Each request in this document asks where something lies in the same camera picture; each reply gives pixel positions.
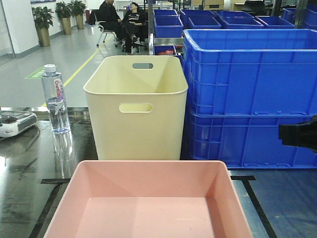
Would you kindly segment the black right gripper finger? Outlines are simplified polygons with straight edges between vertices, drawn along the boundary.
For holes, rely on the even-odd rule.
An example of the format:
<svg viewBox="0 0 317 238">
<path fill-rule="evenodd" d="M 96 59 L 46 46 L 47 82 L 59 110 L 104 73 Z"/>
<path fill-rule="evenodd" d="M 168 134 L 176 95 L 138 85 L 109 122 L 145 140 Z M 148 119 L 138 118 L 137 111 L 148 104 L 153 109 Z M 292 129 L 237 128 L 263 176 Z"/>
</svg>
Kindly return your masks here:
<svg viewBox="0 0 317 238">
<path fill-rule="evenodd" d="M 278 126 L 282 145 L 293 147 L 317 148 L 317 116 L 309 121 L 298 124 L 283 124 Z"/>
</svg>

